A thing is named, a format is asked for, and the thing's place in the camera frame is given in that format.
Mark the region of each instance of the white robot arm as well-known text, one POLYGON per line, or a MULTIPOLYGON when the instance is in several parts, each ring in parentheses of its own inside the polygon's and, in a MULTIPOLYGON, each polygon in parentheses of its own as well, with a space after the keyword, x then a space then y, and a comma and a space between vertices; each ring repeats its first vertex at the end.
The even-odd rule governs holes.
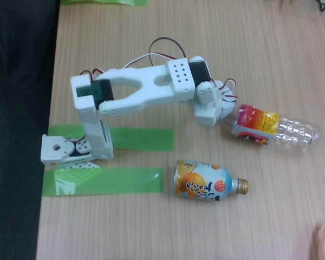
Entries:
POLYGON ((108 116, 179 101, 193 108, 201 125, 214 126, 235 106, 234 102, 224 102, 226 96, 232 95, 232 88, 214 81, 200 56, 189 61, 187 58, 170 60, 165 65, 148 68, 111 69, 94 81, 89 75, 74 76, 71 88, 87 140, 72 141, 62 136, 44 135, 41 160, 47 166, 112 159, 111 134, 105 122, 108 116), (133 86, 138 90, 124 99, 113 100, 112 86, 115 85, 133 86))

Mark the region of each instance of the cable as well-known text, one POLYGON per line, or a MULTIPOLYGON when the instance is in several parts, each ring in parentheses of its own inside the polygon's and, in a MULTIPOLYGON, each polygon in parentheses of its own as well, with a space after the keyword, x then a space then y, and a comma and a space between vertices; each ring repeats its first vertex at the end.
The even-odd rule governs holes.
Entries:
MULTIPOLYGON (((160 41, 160 40, 169 40, 169 41, 172 41, 172 42, 174 42, 175 44, 177 44, 177 46, 179 47, 179 49, 180 49, 180 50, 182 51, 182 53, 183 53, 183 57, 186 58, 185 52, 184 52, 183 48, 181 47, 181 45, 180 45, 177 41, 175 41, 174 39, 169 38, 169 37, 160 37, 160 38, 155 39, 155 40, 151 43, 151 46, 149 47, 149 51, 148 51, 149 53, 151 53, 151 49, 152 49, 153 44, 155 44, 155 42, 160 41)), ((153 66, 153 62, 152 62, 152 58, 151 58, 151 56, 149 56, 149 61, 151 62, 151 65, 153 66)))
POLYGON ((227 83, 228 80, 233 81, 233 84, 235 84, 235 86, 236 86, 236 81, 234 79, 229 78, 229 79, 225 80, 224 84, 220 88, 218 88, 218 89, 219 90, 222 90, 223 88, 225 88, 226 83, 227 83))
POLYGON ((134 64, 135 62, 138 62, 139 60, 143 59, 144 57, 146 57, 146 56, 150 56, 150 55, 158 55, 158 56, 161 56, 161 57, 167 58, 167 59, 169 59, 169 60, 176 60, 175 57, 172 57, 172 56, 169 56, 169 55, 166 55, 166 54, 162 54, 162 53, 147 53, 147 54, 142 55, 141 57, 138 57, 138 58, 136 58, 135 60, 129 62, 128 64, 126 64, 126 65, 123 67, 123 69, 130 67, 130 66, 131 66, 132 64, 134 64))
POLYGON ((321 0, 315 0, 319 4, 320 11, 324 12, 325 11, 325 3, 322 3, 321 0))
POLYGON ((90 71, 88 71, 88 70, 84 70, 84 71, 82 71, 82 72, 81 72, 81 74, 80 74, 80 75, 82 75, 84 72, 87 72, 87 73, 89 73, 89 75, 90 75, 90 79, 93 81, 93 79, 94 79, 93 73, 91 73, 91 72, 90 72, 90 71))
POLYGON ((93 69, 92 75, 95 76, 95 72, 99 72, 100 74, 105 73, 102 69, 93 69))
POLYGON ((82 136, 81 138, 79 138, 78 140, 71 140, 70 137, 66 137, 66 139, 70 142, 72 142, 74 145, 77 144, 78 142, 82 141, 84 138, 86 137, 86 135, 82 136))
POLYGON ((217 84, 214 79, 211 78, 211 82, 213 83, 214 87, 217 88, 217 84))
POLYGON ((226 98, 233 98, 234 100, 232 101, 229 101, 229 100, 226 100, 226 99, 223 99, 223 101, 225 102, 236 102, 238 100, 238 97, 237 96, 233 96, 233 95, 224 95, 226 98))

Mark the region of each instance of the white plastic bracket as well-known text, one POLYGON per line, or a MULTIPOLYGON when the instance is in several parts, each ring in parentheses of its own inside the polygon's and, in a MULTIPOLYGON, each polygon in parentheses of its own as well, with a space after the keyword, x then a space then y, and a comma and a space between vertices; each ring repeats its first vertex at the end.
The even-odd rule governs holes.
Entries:
POLYGON ((87 86, 90 86, 89 75, 80 75, 71 78, 75 108, 81 119, 87 139, 93 149, 94 157, 109 160, 113 158, 113 145, 108 124, 99 119, 92 95, 77 96, 77 89, 87 86))
POLYGON ((44 134, 42 135, 41 161, 46 166, 56 168, 93 160, 94 156, 90 144, 86 142, 83 145, 89 149, 89 152, 84 155, 80 153, 79 156, 70 157, 75 151, 75 145, 72 142, 62 136, 47 136, 44 134))
POLYGON ((204 126, 215 126, 219 120, 229 115, 235 107, 234 102, 223 101, 223 93, 226 92, 227 95, 232 95, 232 91, 227 86, 219 90, 219 88, 223 86, 223 83, 218 80, 215 82, 217 86, 215 88, 215 101, 206 104, 201 103, 198 95, 196 95, 194 99, 190 101, 196 120, 199 124, 204 126))
POLYGON ((139 88, 130 96, 99 105, 99 113, 113 116, 133 113, 146 107, 192 99, 195 84, 187 58, 168 61, 165 65, 148 68, 111 69, 96 80, 108 79, 111 85, 139 88))

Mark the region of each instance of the orange illustration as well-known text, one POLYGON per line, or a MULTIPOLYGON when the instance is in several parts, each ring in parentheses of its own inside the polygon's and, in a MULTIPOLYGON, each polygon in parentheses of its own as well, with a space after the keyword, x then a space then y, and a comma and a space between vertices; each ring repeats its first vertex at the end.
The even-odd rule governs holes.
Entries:
POLYGON ((211 167, 214 170, 220 170, 220 166, 219 165, 212 165, 211 167))
POLYGON ((205 191, 203 188, 199 188, 200 186, 206 186, 204 178, 196 172, 190 172, 182 176, 180 191, 186 191, 189 197, 193 197, 201 195, 205 191))

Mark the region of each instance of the wood grain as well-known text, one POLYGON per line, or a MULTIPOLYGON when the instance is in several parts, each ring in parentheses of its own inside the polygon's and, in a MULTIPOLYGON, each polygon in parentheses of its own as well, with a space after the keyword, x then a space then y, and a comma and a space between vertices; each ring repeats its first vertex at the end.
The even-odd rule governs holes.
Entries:
MULTIPOLYGON (((174 129, 173 152, 115 150, 112 161, 97 161, 163 167, 165 192, 42 198, 37 259, 316 259, 325 222, 325 12, 312 0, 62 6, 50 125, 79 122, 72 76, 121 68, 160 36, 176 39, 188 57, 204 57, 214 79, 236 79, 240 103, 320 125, 318 149, 299 157, 229 138, 177 103, 110 119, 174 129), (177 159, 225 165, 249 181, 248 194, 218 204, 177 198, 169 193, 177 159)), ((181 56, 169 42, 153 51, 181 56)), ((115 97, 131 92, 118 88, 115 97)))

